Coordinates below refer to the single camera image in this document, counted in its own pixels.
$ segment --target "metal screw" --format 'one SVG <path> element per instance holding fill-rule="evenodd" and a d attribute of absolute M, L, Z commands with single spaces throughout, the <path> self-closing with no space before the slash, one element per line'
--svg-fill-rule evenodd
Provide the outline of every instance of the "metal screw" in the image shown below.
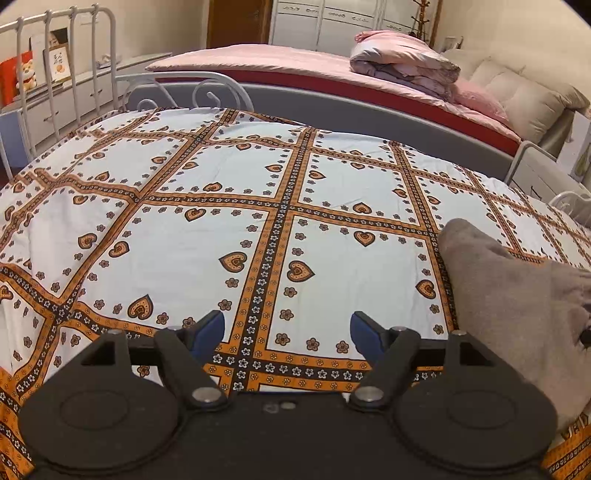
<path fill-rule="evenodd" d="M 359 387 L 355 390 L 355 397 L 361 401 L 373 402 L 381 400 L 384 392 L 378 387 Z"/>
<path fill-rule="evenodd" d="M 267 413 L 279 413 L 279 404 L 278 403 L 265 403 L 262 406 L 262 409 Z"/>
<path fill-rule="evenodd" d="M 295 410 L 297 405 L 292 401 L 283 401 L 280 405 L 283 410 Z"/>
<path fill-rule="evenodd" d="M 202 403 L 213 403 L 221 396 L 222 392 L 213 387 L 201 387 L 193 391 L 193 398 Z"/>

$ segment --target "bed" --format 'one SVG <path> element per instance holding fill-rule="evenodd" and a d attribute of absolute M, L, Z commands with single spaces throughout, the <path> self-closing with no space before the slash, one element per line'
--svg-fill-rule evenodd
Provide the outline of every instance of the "bed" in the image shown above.
<path fill-rule="evenodd" d="M 244 85 L 257 111 L 320 128 L 403 138 L 421 151 L 500 179 L 521 142 L 515 132 L 482 113 L 354 73 L 348 58 L 327 53 L 234 45 L 184 53 L 147 69 L 221 72 Z M 183 93 L 178 81 L 183 79 L 167 79 L 175 80 L 172 88 L 178 89 L 179 98 Z"/>
<path fill-rule="evenodd" d="M 231 79 L 197 75 L 248 104 Z M 154 75 L 117 80 L 131 90 Z M 393 140 L 152 101 L 81 125 L 1 192 L 3 478 L 32 468 L 22 403 L 108 329 L 152 336 L 218 309 L 226 335 L 205 368 L 228 394 L 348 393 L 369 369 L 349 336 L 354 310 L 424 338 L 457 328 L 437 244 L 448 220 L 523 261 L 591 268 L 586 230 L 497 179 Z M 419 367 L 415 380 L 441 372 Z M 589 473 L 588 423 L 583 413 L 552 445 L 556 478 Z"/>

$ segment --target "bed rail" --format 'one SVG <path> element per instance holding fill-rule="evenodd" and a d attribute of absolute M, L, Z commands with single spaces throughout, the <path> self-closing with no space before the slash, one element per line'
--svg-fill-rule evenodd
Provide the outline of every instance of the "bed rail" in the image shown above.
<path fill-rule="evenodd" d="M 70 37 L 68 43 L 68 54 L 69 54 L 69 62 L 70 62 L 70 72 L 72 74 L 72 95 L 74 97 L 74 110 L 76 111 L 76 126 L 79 127 L 81 124 L 80 119 L 80 110 L 79 110 L 79 101 L 78 101 L 78 94 L 77 94 L 77 82 L 76 82 L 76 61 L 75 61 L 75 51 L 76 51 L 76 17 L 80 14 L 91 14 L 92 15 L 92 46 L 91 46 L 91 61 L 92 61 L 92 82 L 94 87 L 94 98 L 95 98 L 95 106 L 96 106 L 96 113 L 97 115 L 100 114 L 100 103 L 99 103 L 99 92 L 98 92 L 98 80 L 97 80 L 97 68 L 96 68 L 96 19 L 99 13 L 104 13 L 109 18 L 110 23 L 110 54 L 111 54 L 111 88 L 113 89 L 113 106 L 115 108 L 119 108 L 119 96 L 117 95 L 117 83 L 116 83 L 116 38 L 115 38 L 115 30 L 116 30 L 116 22 L 115 16 L 113 12 L 106 7 L 101 7 L 99 4 L 94 4 L 92 7 L 86 8 L 78 8 L 77 6 L 73 6 L 66 10 L 47 10 L 44 14 L 35 15 L 33 17 L 19 17 L 14 22 L 9 24 L 5 24 L 0 26 L 0 34 L 6 33 L 8 31 L 15 31 L 17 34 L 17 74 L 18 74 L 18 84 L 19 90 L 21 92 L 21 114 L 22 119 L 24 121 L 24 141 L 25 147 L 27 150 L 27 154 L 29 156 L 28 161 L 30 162 L 34 157 L 37 156 L 37 152 L 35 150 L 35 145 L 33 142 L 33 137 L 31 135 L 31 130 L 28 121 L 28 109 L 27 109 L 27 93 L 24 89 L 24 79 L 22 75 L 22 29 L 25 25 L 30 25 L 38 22 L 45 23 L 45 50 L 44 50 L 44 60 L 45 60 L 45 71 L 46 71 L 46 79 L 47 79 L 47 96 L 50 105 L 51 111 L 51 121 L 53 123 L 53 130 L 56 141 L 60 140 L 60 128 L 57 123 L 56 119 L 56 108 L 54 104 L 54 88 L 56 85 L 53 85 L 51 82 L 51 71 L 49 65 L 49 35 L 51 32 L 50 24 L 51 20 L 58 17 L 69 17 L 70 18 Z M 7 174 L 9 179 L 12 179 L 12 173 L 8 166 L 8 159 L 2 155 L 2 150 L 0 150 L 0 156 L 2 156 L 2 163 L 4 164 L 5 169 L 7 170 Z"/>
<path fill-rule="evenodd" d="M 240 85 L 236 80 L 230 78 L 227 75 L 222 73 L 216 72 L 149 72 L 149 73 L 136 73 L 132 75 L 120 75 L 116 77 L 117 82 L 129 82 L 128 87 L 125 89 L 123 94 L 123 109 L 126 111 L 126 106 L 129 101 L 129 97 L 131 93 L 137 88 L 142 85 L 153 85 L 158 90 L 160 90 L 166 99 L 170 102 L 170 105 L 178 107 L 177 102 L 173 99 L 170 93 L 166 89 L 166 85 L 171 85 L 172 83 L 167 83 L 167 79 L 178 79 L 182 78 L 183 83 L 186 83 L 187 78 L 194 78 L 196 80 L 202 79 L 195 88 L 193 89 L 192 94 L 192 102 L 195 108 L 198 108 L 199 105 L 197 104 L 197 93 L 198 91 L 208 83 L 215 83 L 217 85 L 222 84 L 228 87 L 234 100 L 236 101 L 236 109 L 238 110 L 246 110 L 248 112 L 254 112 L 254 107 L 252 104 L 252 100 L 244 87 Z M 213 93 L 207 92 L 207 97 L 214 101 L 216 107 L 220 108 L 222 106 L 222 102 L 220 99 Z M 149 105 L 150 108 L 157 108 L 159 105 L 153 99 L 143 99 L 138 102 L 138 110 L 141 110 L 142 105 Z"/>

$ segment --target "pink pillow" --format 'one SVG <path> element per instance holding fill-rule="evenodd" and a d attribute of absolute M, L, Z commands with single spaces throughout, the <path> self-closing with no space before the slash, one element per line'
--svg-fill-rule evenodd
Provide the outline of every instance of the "pink pillow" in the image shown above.
<path fill-rule="evenodd" d="M 493 118 L 506 127 L 511 128 L 509 118 L 507 117 L 503 106 L 484 88 L 462 78 L 458 79 L 454 85 L 454 103 L 467 106 L 468 108 Z"/>

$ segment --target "picture frame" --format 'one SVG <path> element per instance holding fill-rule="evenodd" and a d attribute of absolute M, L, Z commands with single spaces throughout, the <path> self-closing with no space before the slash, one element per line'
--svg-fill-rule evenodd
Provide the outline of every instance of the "picture frame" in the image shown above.
<path fill-rule="evenodd" d="M 441 53 L 445 53 L 454 48 L 462 48 L 463 42 L 464 37 L 445 37 L 443 39 L 443 44 L 441 45 Z"/>
<path fill-rule="evenodd" d="M 50 63 L 51 82 L 53 84 L 59 85 L 72 78 L 70 71 L 70 52 L 67 43 L 50 48 L 48 59 Z"/>

